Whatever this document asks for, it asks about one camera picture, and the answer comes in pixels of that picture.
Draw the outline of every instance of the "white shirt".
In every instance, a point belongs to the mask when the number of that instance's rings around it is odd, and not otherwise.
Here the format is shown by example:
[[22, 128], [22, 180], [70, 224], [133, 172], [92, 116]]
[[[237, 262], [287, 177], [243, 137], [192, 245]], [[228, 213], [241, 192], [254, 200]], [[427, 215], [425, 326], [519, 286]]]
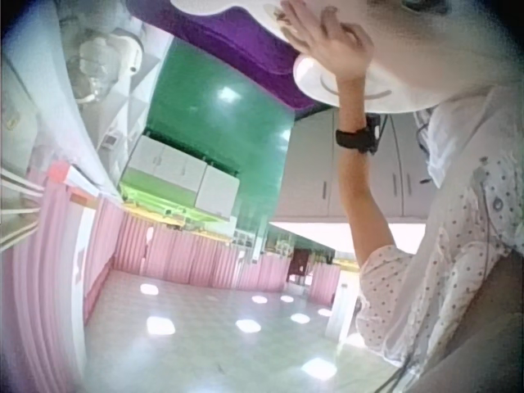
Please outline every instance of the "white shirt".
[[356, 323], [367, 347], [413, 371], [440, 361], [496, 262], [524, 255], [524, 143], [517, 89], [441, 104], [428, 130], [429, 170], [439, 191], [416, 255], [387, 246], [360, 274]]

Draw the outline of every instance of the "hand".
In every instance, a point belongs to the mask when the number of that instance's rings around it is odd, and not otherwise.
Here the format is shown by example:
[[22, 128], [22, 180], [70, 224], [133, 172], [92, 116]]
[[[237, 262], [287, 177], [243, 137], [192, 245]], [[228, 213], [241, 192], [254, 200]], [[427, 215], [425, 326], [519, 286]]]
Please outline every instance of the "hand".
[[289, 43], [299, 52], [313, 57], [339, 82], [365, 78], [373, 59], [373, 42], [360, 25], [341, 24], [337, 9], [327, 7], [320, 20], [301, 0], [282, 2], [294, 30], [283, 27]]

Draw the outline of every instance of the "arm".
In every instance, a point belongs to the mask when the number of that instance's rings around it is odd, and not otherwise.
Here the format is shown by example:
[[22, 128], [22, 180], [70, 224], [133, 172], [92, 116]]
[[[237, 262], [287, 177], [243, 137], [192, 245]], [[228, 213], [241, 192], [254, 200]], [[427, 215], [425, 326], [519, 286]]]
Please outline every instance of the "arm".
[[[364, 79], [339, 80], [338, 91], [340, 131], [353, 133], [364, 128]], [[368, 155], [342, 149], [338, 161], [338, 182], [341, 202], [350, 222], [357, 262], [362, 267], [372, 252], [395, 244], [386, 219], [369, 189]]]
[[[293, 28], [293, 33], [282, 30], [289, 43], [337, 77], [340, 130], [354, 133], [364, 128], [364, 81], [373, 58], [368, 34], [359, 25], [342, 25], [333, 7], [325, 8], [320, 20], [301, 0], [284, 1], [282, 7]], [[395, 242], [369, 189], [368, 157], [345, 149], [338, 165], [341, 201], [362, 266], [376, 249]]]

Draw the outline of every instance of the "fingers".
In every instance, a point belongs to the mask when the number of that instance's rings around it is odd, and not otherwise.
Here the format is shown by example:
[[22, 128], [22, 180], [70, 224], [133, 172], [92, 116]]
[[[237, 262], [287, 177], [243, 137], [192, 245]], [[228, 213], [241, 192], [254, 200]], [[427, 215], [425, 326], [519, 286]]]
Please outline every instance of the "fingers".
[[291, 25], [295, 28], [296, 32], [307, 42], [311, 43], [313, 41], [313, 37], [309, 33], [309, 31], [304, 27], [302, 24], [302, 21], [295, 13], [295, 8], [288, 2], [281, 2], [282, 9], [284, 10], [284, 13], [287, 16], [287, 19], [289, 19]]
[[314, 39], [324, 37], [320, 20], [311, 12], [302, 0], [289, 0], [289, 4], [295, 12], [296, 17], [300, 20], [304, 29]]
[[371, 40], [371, 37], [369, 37], [368, 33], [366, 33], [366, 30], [361, 25], [357, 25], [354, 23], [343, 23], [342, 28], [344, 31], [347, 31], [349, 33], [352, 33], [360, 45], [366, 50], [373, 49], [373, 41]]
[[320, 21], [329, 38], [340, 37], [345, 33], [337, 18], [337, 9], [335, 7], [324, 8], [320, 15]]
[[281, 28], [282, 33], [286, 37], [287, 41], [294, 47], [298, 52], [309, 54], [309, 46], [306, 42], [295, 37], [295, 35], [286, 27]]

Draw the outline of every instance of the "black watch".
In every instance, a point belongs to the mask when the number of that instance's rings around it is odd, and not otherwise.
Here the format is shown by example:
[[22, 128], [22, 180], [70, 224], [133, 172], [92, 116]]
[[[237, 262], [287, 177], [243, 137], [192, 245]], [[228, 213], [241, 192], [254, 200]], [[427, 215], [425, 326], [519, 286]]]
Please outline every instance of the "black watch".
[[378, 148], [378, 140], [375, 138], [375, 133], [369, 124], [364, 129], [358, 130], [356, 133], [344, 133], [339, 129], [335, 133], [337, 145], [345, 147], [346, 149], [358, 150], [362, 154], [375, 154]]

